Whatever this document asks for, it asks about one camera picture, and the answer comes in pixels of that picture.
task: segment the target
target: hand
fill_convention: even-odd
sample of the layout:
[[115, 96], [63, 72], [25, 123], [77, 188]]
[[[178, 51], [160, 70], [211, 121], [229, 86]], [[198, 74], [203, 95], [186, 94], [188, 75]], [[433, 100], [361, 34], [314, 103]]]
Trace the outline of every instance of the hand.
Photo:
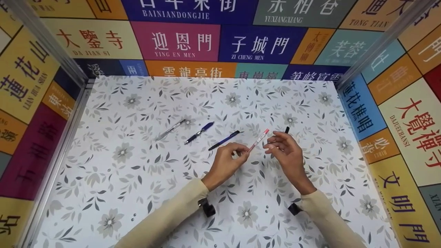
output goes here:
[[[233, 151], [236, 151], [240, 157], [233, 159]], [[219, 147], [213, 165], [205, 177], [202, 178], [202, 183], [209, 191], [213, 191], [230, 178], [247, 161], [249, 156], [248, 147], [236, 142]]]
[[306, 176], [303, 167], [303, 151], [293, 137], [284, 132], [273, 132], [274, 136], [264, 145], [266, 154], [272, 154], [282, 166], [288, 180], [302, 195], [308, 195], [317, 189]]

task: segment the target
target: beige sleeve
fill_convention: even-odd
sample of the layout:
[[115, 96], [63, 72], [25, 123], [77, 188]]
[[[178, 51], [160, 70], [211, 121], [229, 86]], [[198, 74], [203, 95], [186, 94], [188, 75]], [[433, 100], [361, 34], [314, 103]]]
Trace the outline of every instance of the beige sleeve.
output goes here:
[[200, 179], [193, 179], [176, 196], [149, 214], [122, 237], [115, 248], [158, 248], [169, 233], [199, 209], [198, 201], [209, 191]]
[[303, 211], [308, 213], [330, 247], [366, 248], [361, 237], [338, 215], [323, 192], [317, 190], [301, 198]]

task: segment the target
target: blue pen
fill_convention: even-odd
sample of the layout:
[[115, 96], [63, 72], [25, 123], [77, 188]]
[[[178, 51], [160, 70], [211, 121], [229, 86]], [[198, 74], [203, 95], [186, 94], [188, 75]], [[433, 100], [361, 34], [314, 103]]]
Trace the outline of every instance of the blue pen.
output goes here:
[[223, 143], [227, 142], [229, 139], [233, 138], [234, 136], [238, 135], [240, 133], [239, 130], [236, 130], [234, 133], [230, 134], [230, 136], [228, 136], [227, 138], [217, 142], [216, 144], [214, 144], [212, 147], [208, 148], [208, 151], [213, 150], [214, 148], [222, 145]]
[[214, 121], [208, 123], [207, 125], [205, 125], [199, 132], [197, 132], [195, 135], [191, 136], [189, 139], [187, 139], [187, 141], [184, 143], [184, 145], [187, 145], [188, 143], [192, 142], [195, 138], [197, 138], [199, 135], [201, 135], [203, 132], [207, 131], [208, 128], [210, 128], [211, 126], [213, 126]]

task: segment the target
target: silver pen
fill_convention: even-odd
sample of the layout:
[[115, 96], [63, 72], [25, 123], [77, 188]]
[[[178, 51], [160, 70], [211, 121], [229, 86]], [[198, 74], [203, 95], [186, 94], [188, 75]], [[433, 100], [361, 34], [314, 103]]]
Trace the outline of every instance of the silver pen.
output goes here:
[[186, 119], [182, 119], [180, 120], [178, 123], [174, 124], [173, 127], [171, 127], [169, 130], [165, 131], [163, 134], [159, 135], [155, 141], [159, 141], [162, 138], [164, 138], [165, 136], [167, 136], [167, 134], [169, 134], [171, 131], [173, 131], [175, 128], [177, 128], [178, 126], [180, 126], [182, 123], [184, 123], [185, 121], [187, 121]]

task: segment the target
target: white floral tablecloth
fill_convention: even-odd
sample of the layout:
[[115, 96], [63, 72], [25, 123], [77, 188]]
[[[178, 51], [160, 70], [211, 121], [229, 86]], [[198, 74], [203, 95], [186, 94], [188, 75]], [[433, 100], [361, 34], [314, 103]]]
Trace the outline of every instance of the white floral tablecloth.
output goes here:
[[[182, 118], [188, 122], [154, 141]], [[111, 247], [209, 170], [216, 141], [241, 130], [231, 141], [251, 145], [266, 128], [286, 126], [313, 183], [366, 245], [398, 247], [331, 82], [113, 76], [96, 81], [35, 247]], [[260, 145], [210, 193], [216, 214], [198, 211], [164, 247], [326, 247], [305, 213], [287, 210], [299, 197]]]

